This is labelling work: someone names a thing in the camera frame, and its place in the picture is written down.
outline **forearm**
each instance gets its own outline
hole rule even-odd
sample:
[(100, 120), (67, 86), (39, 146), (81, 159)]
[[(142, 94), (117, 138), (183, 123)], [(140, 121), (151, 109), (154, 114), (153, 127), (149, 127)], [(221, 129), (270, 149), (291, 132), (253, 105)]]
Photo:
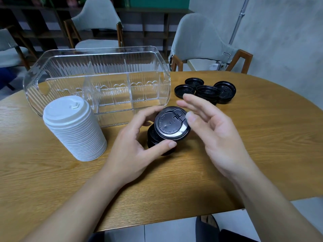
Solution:
[(99, 171), (23, 241), (87, 241), (121, 187), (117, 180)]
[(323, 236), (260, 170), (232, 177), (262, 242), (323, 241)]

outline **transparent storage box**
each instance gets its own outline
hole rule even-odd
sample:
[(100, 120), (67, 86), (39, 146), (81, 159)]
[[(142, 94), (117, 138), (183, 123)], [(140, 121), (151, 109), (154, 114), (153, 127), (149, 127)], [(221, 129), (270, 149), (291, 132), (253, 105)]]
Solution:
[(168, 66), (152, 46), (50, 50), (27, 72), (23, 85), (39, 116), (56, 98), (78, 95), (101, 127), (126, 124), (142, 108), (166, 105), (171, 95)]

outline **white cup lid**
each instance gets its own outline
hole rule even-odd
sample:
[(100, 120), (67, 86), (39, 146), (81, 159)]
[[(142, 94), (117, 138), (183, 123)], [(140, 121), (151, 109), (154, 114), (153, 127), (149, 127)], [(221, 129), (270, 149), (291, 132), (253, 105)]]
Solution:
[(43, 120), (49, 125), (68, 125), (88, 112), (89, 104), (79, 96), (57, 98), (46, 105)]

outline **hand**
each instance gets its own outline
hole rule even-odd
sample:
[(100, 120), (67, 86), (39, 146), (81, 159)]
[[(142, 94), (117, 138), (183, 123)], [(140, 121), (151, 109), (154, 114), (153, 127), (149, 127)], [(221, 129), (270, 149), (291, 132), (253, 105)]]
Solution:
[(109, 172), (118, 179), (121, 186), (138, 178), (146, 167), (177, 143), (163, 140), (159, 144), (144, 150), (137, 141), (141, 126), (149, 126), (163, 106), (153, 106), (140, 110), (118, 134), (103, 171)]
[(188, 124), (202, 139), (207, 154), (224, 176), (257, 169), (227, 115), (210, 102), (192, 94), (184, 94), (183, 99), (177, 101), (178, 106), (192, 110), (186, 114)]

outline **wooden table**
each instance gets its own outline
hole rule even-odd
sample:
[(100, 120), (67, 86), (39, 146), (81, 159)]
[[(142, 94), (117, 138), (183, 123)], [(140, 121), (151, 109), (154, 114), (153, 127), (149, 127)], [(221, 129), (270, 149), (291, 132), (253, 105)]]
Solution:
[[(289, 200), (323, 195), (323, 111), (272, 82), (231, 72), (172, 72), (172, 90), (188, 77), (206, 85), (230, 81), (237, 93), (218, 107), (236, 125), (253, 160)], [(175, 105), (172, 92), (168, 105)], [(46, 128), (22, 91), (0, 101), (1, 241), (25, 236), (102, 167), (118, 131), (103, 129), (106, 152), (80, 162)], [(146, 139), (142, 128), (140, 139)], [(156, 160), (125, 187), (98, 230), (242, 208), (230, 183), (212, 165), (191, 132), (171, 156)]]

